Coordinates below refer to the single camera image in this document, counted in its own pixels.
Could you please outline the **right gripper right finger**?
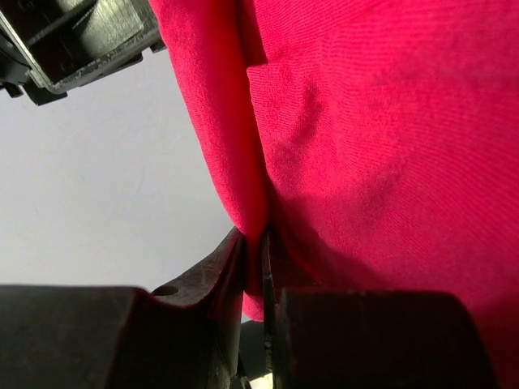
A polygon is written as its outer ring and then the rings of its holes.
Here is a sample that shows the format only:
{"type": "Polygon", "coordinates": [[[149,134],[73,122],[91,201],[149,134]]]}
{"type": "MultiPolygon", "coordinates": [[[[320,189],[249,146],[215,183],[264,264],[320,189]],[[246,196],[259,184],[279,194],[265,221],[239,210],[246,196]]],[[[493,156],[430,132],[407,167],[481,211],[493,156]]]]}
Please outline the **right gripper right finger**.
{"type": "Polygon", "coordinates": [[[453,295],[324,287],[272,230],[262,267],[274,387],[498,387],[474,320],[453,295]]]}

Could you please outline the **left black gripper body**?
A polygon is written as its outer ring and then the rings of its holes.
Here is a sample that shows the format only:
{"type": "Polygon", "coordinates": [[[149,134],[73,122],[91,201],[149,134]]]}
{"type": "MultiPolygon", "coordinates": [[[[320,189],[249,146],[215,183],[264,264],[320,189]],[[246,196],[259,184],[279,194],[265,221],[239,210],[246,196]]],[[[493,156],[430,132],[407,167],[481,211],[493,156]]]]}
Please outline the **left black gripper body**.
{"type": "Polygon", "coordinates": [[[35,105],[133,66],[165,48],[140,0],[1,2],[1,88],[35,105]]]}

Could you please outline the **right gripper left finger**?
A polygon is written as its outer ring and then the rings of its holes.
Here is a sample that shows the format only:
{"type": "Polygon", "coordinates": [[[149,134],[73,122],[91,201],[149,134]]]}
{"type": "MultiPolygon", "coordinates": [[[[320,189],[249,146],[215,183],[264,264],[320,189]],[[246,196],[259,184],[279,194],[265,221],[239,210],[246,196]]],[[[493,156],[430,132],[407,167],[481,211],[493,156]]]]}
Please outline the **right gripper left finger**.
{"type": "Polygon", "coordinates": [[[1,288],[4,388],[227,388],[238,368],[242,234],[153,292],[1,288]]]}

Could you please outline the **pink t shirt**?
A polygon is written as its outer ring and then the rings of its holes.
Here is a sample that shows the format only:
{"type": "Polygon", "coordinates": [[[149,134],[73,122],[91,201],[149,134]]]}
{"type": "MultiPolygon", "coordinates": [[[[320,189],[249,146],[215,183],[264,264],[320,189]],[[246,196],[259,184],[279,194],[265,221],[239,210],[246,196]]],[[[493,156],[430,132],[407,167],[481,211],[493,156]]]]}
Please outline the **pink t shirt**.
{"type": "Polygon", "coordinates": [[[154,1],[263,317],[272,225],[320,282],[457,295],[518,385],[518,4],[154,1]]]}

